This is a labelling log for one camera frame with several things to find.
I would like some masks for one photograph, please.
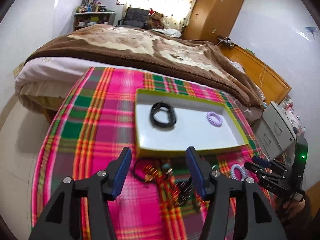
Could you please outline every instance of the santa hat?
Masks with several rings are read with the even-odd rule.
[[[155,13],[156,11],[154,11],[154,10],[150,10],[149,11],[149,13],[148,13],[148,15],[150,16],[150,15],[152,15],[153,13]]]

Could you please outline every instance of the headboard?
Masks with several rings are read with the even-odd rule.
[[[235,45],[230,48],[221,43],[219,49],[228,59],[240,63],[246,74],[258,86],[260,86],[259,75],[261,74],[262,79],[265,71],[261,90],[266,97],[266,103],[270,104],[270,101],[281,103],[291,90],[291,87],[272,68],[240,46]]]

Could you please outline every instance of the plaid tablecloth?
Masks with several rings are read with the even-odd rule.
[[[36,163],[32,186],[32,225],[51,194],[66,176],[75,180],[105,169],[123,147],[132,150],[135,163],[134,99],[138,88],[161,90],[206,98],[226,104],[243,128],[249,144],[238,151],[208,157],[228,174],[234,163],[244,164],[262,152],[252,130],[233,100],[225,93],[190,82],[138,70],[89,68],[70,91],[44,140]],[[175,179],[187,178],[188,171],[172,161]],[[121,195],[109,202],[118,239],[198,239],[206,215],[206,203],[190,201],[183,207],[162,204],[166,188],[146,186],[128,174]],[[84,239],[90,239],[86,199],[82,200]],[[229,218],[235,214],[231,201]],[[232,226],[227,238],[231,239]]]

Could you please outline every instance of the blue gripper pad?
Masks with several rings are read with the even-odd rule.
[[[257,156],[252,157],[252,162],[263,167],[263,168],[270,168],[271,167],[271,163],[269,161],[264,160],[262,158],[259,158]]]
[[[111,195],[116,199],[122,191],[125,178],[127,177],[131,164],[131,150],[129,147],[124,147],[118,159],[111,161],[107,167],[108,182],[107,188],[102,187],[103,193]]]
[[[209,195],[214,192],[214,187],[211,185],[209,178],[211,172],[210,164],[200,159],[194,147],[187,149],[186,161],[197,194],[203,200],[207,200]]]

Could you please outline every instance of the gray drawer cabinet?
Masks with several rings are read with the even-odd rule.
[[[297,138],[287,117],[273,101],[251,128],[270,160],[283,153]]]

